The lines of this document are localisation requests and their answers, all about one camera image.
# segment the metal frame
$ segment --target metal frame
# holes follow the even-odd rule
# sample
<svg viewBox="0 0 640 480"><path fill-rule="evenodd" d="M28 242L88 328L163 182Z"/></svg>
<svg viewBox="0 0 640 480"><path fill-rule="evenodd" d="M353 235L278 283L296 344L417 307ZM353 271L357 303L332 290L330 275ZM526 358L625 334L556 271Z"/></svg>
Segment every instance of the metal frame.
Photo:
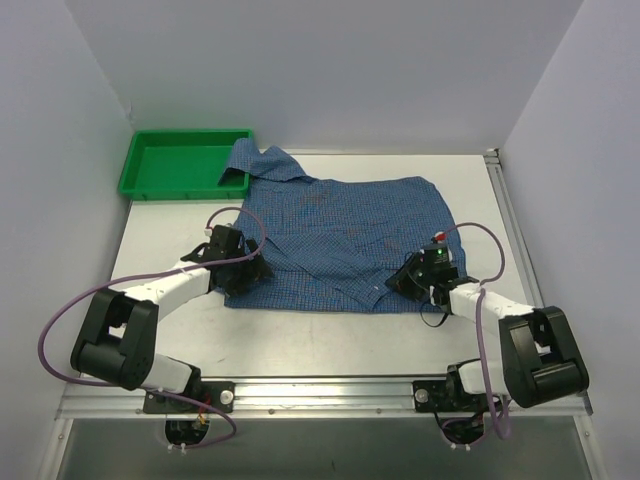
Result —
<svg viewBox="0 0 640 480"><path fill-rule="evenodd" d="M518 225L513 204L509 198L507 184L500 164L499 151L496 151L495 155L486 156L485 164L487 165L489 178L493 185L496 200L498 201L502 221L507 230L507 237L513 250L516 267L524 286L527 301L530 302L531 305L544 306L544 300L538 286L538 281L536 280L533 265L531 264L529 251L527 250L522 231ZM596 433L591 421L593 409L588 394L584 394L583 401L587 415L573 416L580 444L582 445L582 451L584 452L591 478L593 480L608 480L609 475L604 466L604 457L596 440Z"/></svg>
<svg viewBox="0 0 640 480"><path fill-rule="evenodd" d="M497 199L509 243L527 301L542 306L531 260L509 199L497 151L485 163ZM234 418L406 418L430 415L414 410L412 382L428 376L367 376L317 378L225 378L236 384ZM39 478L55 478L61 466L73 419L148 419L158 415L142 413L144 393L116 388L67 385L57 412L54 433L43 460ZM574 418L593 479L606 480L589 415L588 396L573 396L531 409L510 407L514 416L571 416ZM176 414L166 418L192 418Z"/></svg>
<svg viewBox="0 0 640 480"><path fill-rule="evenodd" d="M233 416L239 419L406 418L429 415L416 413L414 409L412 382L420 379L444 380L444 377L225 378L235 382ZM157 415L143 414L143 397L140 391L68 385L60 403L58 418L157 420ZM514 416L587 415L584 400L578 396L530 409L514 405L509 411ZM195 416L172 414L166 418Z"/></svg>

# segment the white tabletop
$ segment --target white tabletop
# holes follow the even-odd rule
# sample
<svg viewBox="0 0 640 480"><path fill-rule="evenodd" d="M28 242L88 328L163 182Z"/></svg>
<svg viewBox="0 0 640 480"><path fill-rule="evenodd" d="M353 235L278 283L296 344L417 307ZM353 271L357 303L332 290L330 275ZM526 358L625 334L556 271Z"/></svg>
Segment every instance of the white tabletop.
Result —
<svg viewBox="0 0 640 480"><path fill-rule="evenodd" d="M422 176L433 182L456 222L491 228L505 246L507 268L492 289L525 302L491 182L481 156L295 155L311 176L346 182ZM241 201L136 202L120 245L114 278L170 268L206 241L203 229L218 208ZM237 214L219 217L232 222ZM461 229L468 274L495 274L499 256L482 231ZM427 314L437 322L439 315ZM429 328L416 313L310 313L230 309L218 293L192 300L159 325L156 352L202 369L203 376L338 376L444 373L448 365L477 357L474 325L452 317ZM490 358L497 338L485 335Z"/></svg>

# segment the green plastic tray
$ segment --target green plastic tray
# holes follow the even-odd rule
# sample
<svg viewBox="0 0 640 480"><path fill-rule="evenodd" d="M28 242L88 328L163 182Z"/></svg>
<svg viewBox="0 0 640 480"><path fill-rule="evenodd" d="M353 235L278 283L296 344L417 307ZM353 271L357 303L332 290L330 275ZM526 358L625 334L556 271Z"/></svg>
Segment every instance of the green plastic tray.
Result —
<svg viewBox="0 0 640 480"><path fill-rule="evenodd" d="M236 140L251 130L142 130L131 139L120 193L133 200L244 198L249 174L218 184Z"/></svg>

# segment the gray floor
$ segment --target gray floor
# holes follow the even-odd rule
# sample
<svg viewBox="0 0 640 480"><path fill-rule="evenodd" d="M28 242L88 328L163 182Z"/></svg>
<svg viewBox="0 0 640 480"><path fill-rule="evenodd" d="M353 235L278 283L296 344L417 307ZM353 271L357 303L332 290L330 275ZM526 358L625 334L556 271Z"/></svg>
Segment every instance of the gray floor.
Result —
<svg viewBox="0 0 640 480"><path fill-rule="evenodd" d="M590 478L571 417L516 418L495 437L453 452L432 418L244 420L227 444L167 453L156 421L76 420L60 478ZM214 424L222 431L226 426Z"/></svg>

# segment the white wall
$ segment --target white wall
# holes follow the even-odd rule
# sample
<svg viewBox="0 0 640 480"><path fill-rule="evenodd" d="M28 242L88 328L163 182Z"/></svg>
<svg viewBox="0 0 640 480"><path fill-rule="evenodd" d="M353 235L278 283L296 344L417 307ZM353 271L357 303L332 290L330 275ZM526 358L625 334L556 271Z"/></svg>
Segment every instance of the white wall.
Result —
<svg viewBox="0 0 640 480"><path fill-rule="evenodd" d="M585 0L504 148L545 301L592 376L612 478L640 469L640 2Z"/></svg>
<svg viewBox="0 0 640 480"><path fill-rule="evenodd" d="M63 389L38 363L38 334L110 273L131 128L62 0L4 1L0 58L0 477L30 479ZM48 344L66 370L81 310Z"/></svg>
<svg viewBox="0 0 640 480"><path fill-rule="evenodd" d="M504 144L581 0L67 0L138 128L263 145Z"/></svg>

